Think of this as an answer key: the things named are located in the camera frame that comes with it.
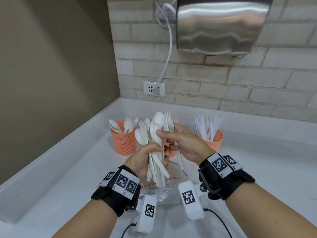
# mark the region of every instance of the orange basket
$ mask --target orange basket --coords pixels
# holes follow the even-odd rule
[[[121,130],[124,131],[124,120],[118,121],[117,124],[119,124]],[[137,150],[137,140],[134,136],[135,130],[136,128],[134,128],[132,132],[123,135],[117,134],[111,129],[114,146],[119,155],[132,155]]]
[[[221,131],[217,130],[215,136],[214,136],[214,141],[213,142],[209,142],[204,140],[204,142],[210,147],[212,148],[214,151],[218,152],[218,150],[220,149],[220,146],[222,144],[222,140],[224,139],[224,135],[222,134]]]
[[[166,142],[166,140],[164,139],[164,146],[168,146],[169,145],[169,143],[168,142]],[[168,156],[169,158],[171,158],[171,157],[174,157],[176,155],[176,151],[172,151],[171,152],[171,154]]]

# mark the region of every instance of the hand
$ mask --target hand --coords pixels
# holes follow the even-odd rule
[[[166,139],[171,150],[180,150],[180,153],[189,161],[195,162],[198,166],[209,156],[216,153],[200,137],[194,135],[184,126],[174,124],[175,133],[158,130],[156,134]]]
[[[169,170],[170,167],[168,163],[170,162],[170,159],[168,158],[168,155],[171,154],[171,150],[168,147],[165,148],[163,165],[167,170]],[[154,151],[163,152],[164,148],[155,142],[143,145],[125,161],[124,165],[132,169],[140,180],[144,179],[147,176],[149,153]]]

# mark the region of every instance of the black cable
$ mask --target black cable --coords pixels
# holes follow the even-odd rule
[[[204,211],[210,211],[210,212],[214,213],[214,215],[218,217],[218,219],[221,221],[221,223],[222,223],[222,224],[224,225],[224,227],[226,228],[226,230],[227,230],[227,232],[228,232],[230,238],[232,238],[232,236],[231,236],[231,234],[230,234],[230,232],[229,232],[227,226],[225,225],[225,223],[223,222],[223,220],[220,218],[220,216],[218,216],[218,215],[216,214],[216,212],[212,211],[211,209],[207,209],[207,208],[204,208]]]
[[[132,224],[129,224],[129,225],[127,226],[127,228],[124,230],[124,232],[123,232],[123,234],[122,234],[121,238],[123,238],[123,236],[124,236],[125,232],[129,229],[129,227],[130,227],[130,226],[136,226],[136,225],[137,225],[137,223],[132,223]]]

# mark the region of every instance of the wrist strap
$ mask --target wrist strap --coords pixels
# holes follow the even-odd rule
[[[199,167],[199,179],[205,183],[209,191],[208,197],[212,200],[226,200],[244,182],[255,182],[229,155],[213,154]]]
[[[110,171],[100,182],[91,199],[103,200],[120,217],[124,210],[135,210],[141,185],[136,174],[125,165]]]

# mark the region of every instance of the plastic bag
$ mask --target plastic bag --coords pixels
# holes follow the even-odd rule
[[[169,205],[181,203],[177,185],[187,180],[187,174],[180,166],[170,161],[170,177],[165,180],[165,187],[156,187],[153,181],[142,180],[140,197],[143,195],[152,195],[157,200],[157,205]]]

